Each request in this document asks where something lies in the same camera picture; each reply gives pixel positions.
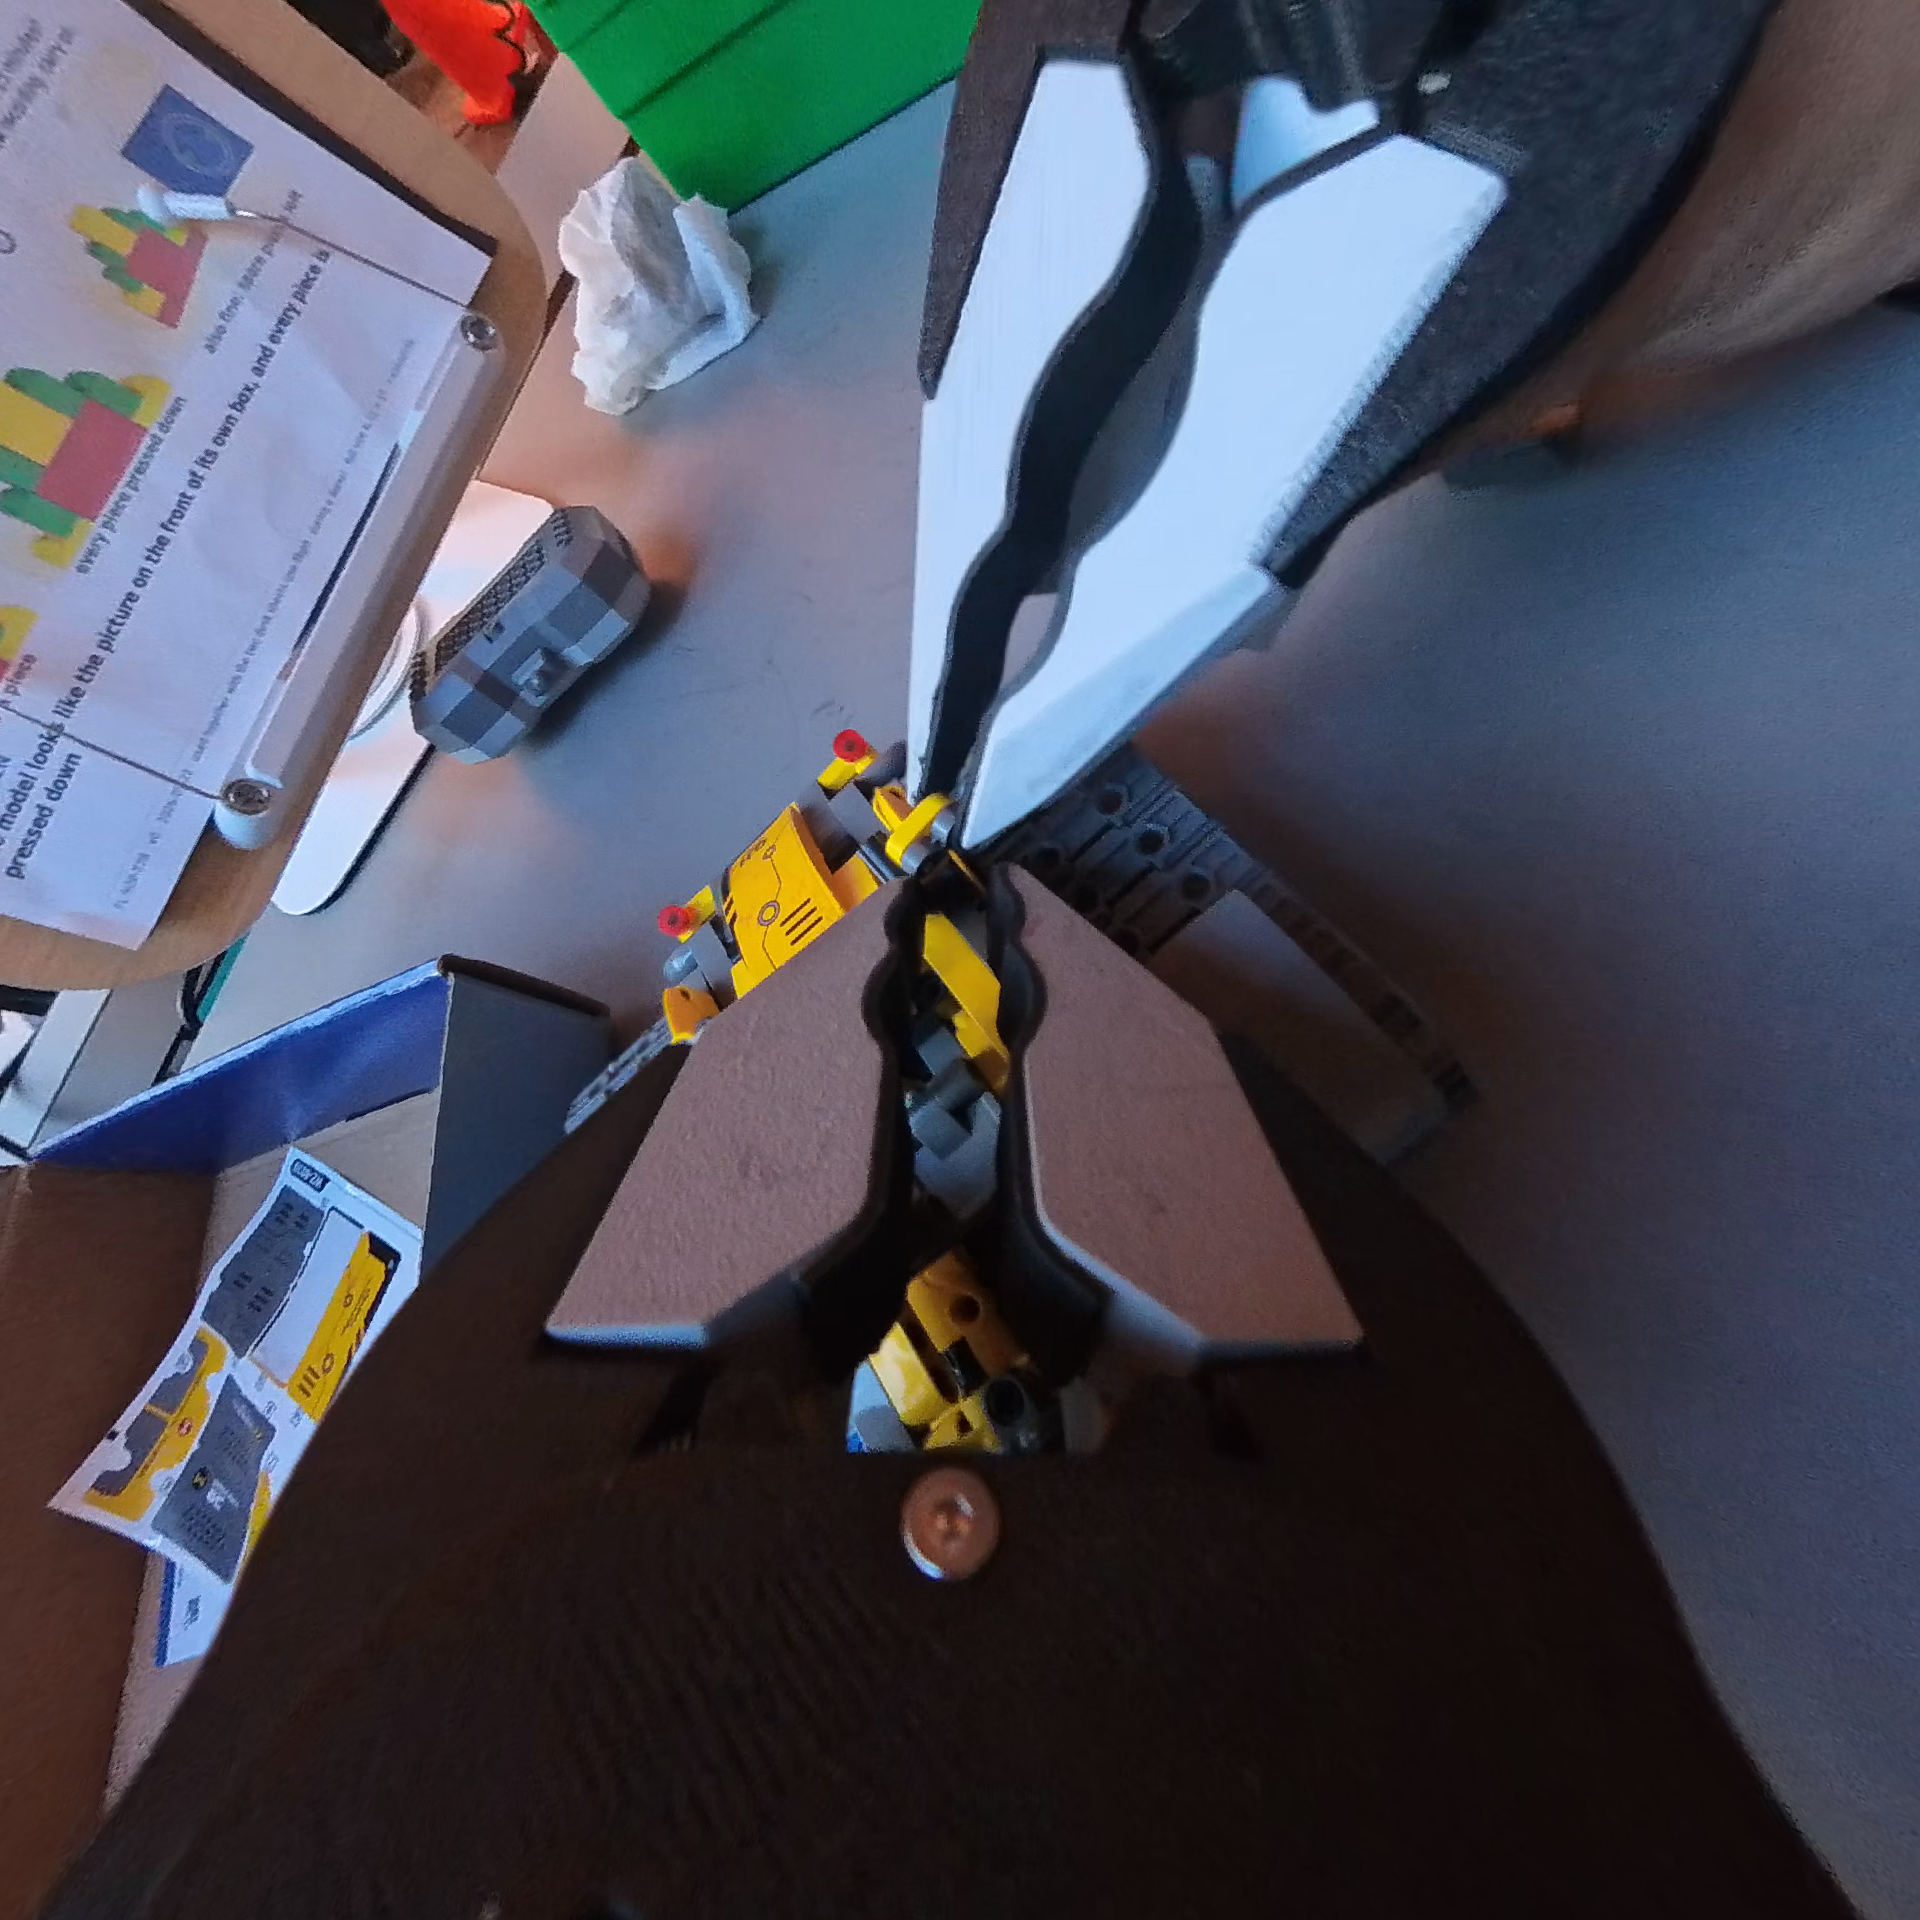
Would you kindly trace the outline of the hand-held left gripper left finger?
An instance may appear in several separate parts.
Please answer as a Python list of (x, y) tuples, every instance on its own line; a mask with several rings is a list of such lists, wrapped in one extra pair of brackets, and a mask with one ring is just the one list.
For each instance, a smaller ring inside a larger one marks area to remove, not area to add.
[(852, 1305), (830, 1273), (909, 1189), (884, 1015), (901, 929), (902, 895), (867, 898), (677, 1049), (553, 1337), (698, 1350)]

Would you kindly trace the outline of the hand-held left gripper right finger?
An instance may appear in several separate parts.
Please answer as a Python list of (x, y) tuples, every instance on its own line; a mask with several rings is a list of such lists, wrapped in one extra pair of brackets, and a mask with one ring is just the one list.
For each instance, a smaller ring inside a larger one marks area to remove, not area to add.
[(1006, 1308), (1056, 1373), (1344, 1353), (1357, 1316), (1221, 1040), (1042, 885), (989, 886)]

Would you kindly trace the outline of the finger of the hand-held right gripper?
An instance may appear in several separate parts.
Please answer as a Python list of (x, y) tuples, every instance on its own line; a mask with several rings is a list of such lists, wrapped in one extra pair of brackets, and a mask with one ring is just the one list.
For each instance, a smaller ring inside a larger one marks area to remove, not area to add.
[(909, 792), (955, 794), (1021, 603), (1067, 529), (1091, 402), (1067, 349), (1112, 288), (1154, 179), (1116, 56), (1051, 56), (1026, 98), (943, 371), (921, 406)]
[[(1151, 135), (1140, 233), (1067, 349), (1091, 437), (1188, 287), (1195, 204)], [(1273, 540), (1503, 197), (1498, 173), (1385, 133), (1246, 203), (1198, 298), (1158, 466), (1078, 550), (1042, 648), (976, 727), (964, 849), (1042, 810), (1191, 669), (1283, 611)]]

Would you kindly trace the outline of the yellow grey toy bulldozer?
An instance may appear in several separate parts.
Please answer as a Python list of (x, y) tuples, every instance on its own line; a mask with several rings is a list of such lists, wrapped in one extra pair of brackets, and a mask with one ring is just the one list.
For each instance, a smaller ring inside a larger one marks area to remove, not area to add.
[[(707, 885), (660, 915), (673, 950), (661, 1017), (576, 1091), (573, 1133), (657, 1057), (793, 962), (943, 837), (902, 788), (902, 749), (842, 733), (797, 802)], [(1134, 746), (1024, 822), (1006, 852), (1215, 1025), (1244, 1032), (1376, 1163), (1464, 1113), (1476, 1088), (1413, 998), (1326, 915), (1263, 863)], [(919, 1193), (954, 1219), (993, 1189), (1006, 1057), (976, 879), (926, 921), (902, 1113)], [(850, 1451), (1042, 1454), (1064, 1446), (1062, 1392), (1042, 1380), (985, 1282), (982, 1258), (940, 1225), (852, 1373)]]

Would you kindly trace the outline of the green plastic bin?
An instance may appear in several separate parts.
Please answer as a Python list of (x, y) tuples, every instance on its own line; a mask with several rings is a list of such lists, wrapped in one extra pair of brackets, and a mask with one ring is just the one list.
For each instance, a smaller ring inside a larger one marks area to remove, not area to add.
[(962, 65), (977, 1), (535, 1), (685, 197), (728, 211)]

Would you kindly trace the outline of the person's right forearm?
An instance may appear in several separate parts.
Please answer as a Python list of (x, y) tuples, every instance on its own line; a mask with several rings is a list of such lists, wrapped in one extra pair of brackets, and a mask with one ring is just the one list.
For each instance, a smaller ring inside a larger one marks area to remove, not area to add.
[(1608, 304), (1432, 464), (1687, 410), (1918, 273), (1918, 5), (1787, 1)]

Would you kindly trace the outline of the grey desk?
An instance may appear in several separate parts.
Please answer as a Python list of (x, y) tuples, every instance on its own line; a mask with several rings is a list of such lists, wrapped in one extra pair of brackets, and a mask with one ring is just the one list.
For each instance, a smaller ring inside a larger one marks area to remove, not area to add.
[[(633, 419), (548, 344), (489, 474), (619, 518), (664, 628), (521, 755), (430, 761), (196, 1060), (444, 950), (633, 1028), (654, 908), (836, 724), (901, 730), (947, 115), (745, 206), (762, 323)], [(1479, 1101), (1407, 1184), (1873, 1914), (1916, 1914), (1916, 452), (1916, 313), (1865, 304), (1538, 485), (1390, 495), (1147, 733), (1455, 1044)]]

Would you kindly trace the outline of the navy box base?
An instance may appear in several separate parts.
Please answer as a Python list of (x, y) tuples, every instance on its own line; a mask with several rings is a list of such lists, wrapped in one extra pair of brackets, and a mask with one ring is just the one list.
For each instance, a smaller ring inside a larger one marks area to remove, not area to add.
[(231, 1346), (189, 1316), (279, 1167), (444, 1256), (611, 1055), (600, 1001), (446, 956), (272, 1028), (4, 1169), (3, 1883), (30, 1914), (186, 1691), (224, 1611), (82, 1502), (163, 1491)]

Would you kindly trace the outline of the crumpled white tissue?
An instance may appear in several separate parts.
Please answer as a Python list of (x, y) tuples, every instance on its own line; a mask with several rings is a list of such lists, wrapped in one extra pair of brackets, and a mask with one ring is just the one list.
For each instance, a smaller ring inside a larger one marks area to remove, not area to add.
[(758, 323), (750, 259), (728, 214), (679, 197), (646, 157), (621, 157), (578, 196), (560, 254), (576, 281), (570, 371), (598, 414), (629, 414)]

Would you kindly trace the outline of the printed booklet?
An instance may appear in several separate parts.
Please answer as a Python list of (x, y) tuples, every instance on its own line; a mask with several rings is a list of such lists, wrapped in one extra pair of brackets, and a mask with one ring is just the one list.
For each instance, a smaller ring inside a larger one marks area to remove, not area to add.
[(148, 1383), (53, 1496), (153, 1558), (153, 1668), (211, 1646), (270, 1508), (421, 1267), (412, 1219), (287, 1150)]

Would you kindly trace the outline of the black toy part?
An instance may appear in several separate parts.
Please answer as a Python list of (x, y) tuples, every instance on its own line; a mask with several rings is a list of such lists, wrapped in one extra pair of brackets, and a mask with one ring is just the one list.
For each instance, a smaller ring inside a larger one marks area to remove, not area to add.
[(461, 761), (508, 755), (629, 639), (652, 584), (594, 506), (560, 506), (508, 568), (413, 652), (413, 730)]

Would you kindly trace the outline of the orange cone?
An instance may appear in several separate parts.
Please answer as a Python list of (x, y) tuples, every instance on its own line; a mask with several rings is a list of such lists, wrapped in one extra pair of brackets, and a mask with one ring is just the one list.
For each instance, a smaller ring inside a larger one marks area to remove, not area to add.
[(474, 128), (510, 122), (560, 49), (525, 1), (381, 1), (399, 32), (464, 96)]

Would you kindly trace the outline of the instruction sheet board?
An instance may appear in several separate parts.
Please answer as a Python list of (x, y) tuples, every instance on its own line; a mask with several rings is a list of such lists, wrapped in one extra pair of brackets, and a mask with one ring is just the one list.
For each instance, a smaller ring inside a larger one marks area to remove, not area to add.
[(4, 983), (243, 933), (548, 317), (521, 208), (288, 5), (4, 5)]

